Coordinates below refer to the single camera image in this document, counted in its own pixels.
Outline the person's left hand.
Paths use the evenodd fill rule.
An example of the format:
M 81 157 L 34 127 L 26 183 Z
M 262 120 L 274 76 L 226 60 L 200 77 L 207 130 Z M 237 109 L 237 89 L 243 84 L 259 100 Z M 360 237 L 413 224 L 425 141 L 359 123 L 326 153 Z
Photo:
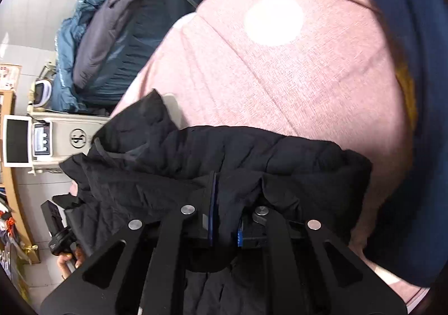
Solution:
M 72 274 L 71 268 L 79 268 L 85 259 L 86 256 L 81 246 L 76 246 L 71 253 L 61 253 L 57 258 L 57 266 L 62 278 L 66 280 Z

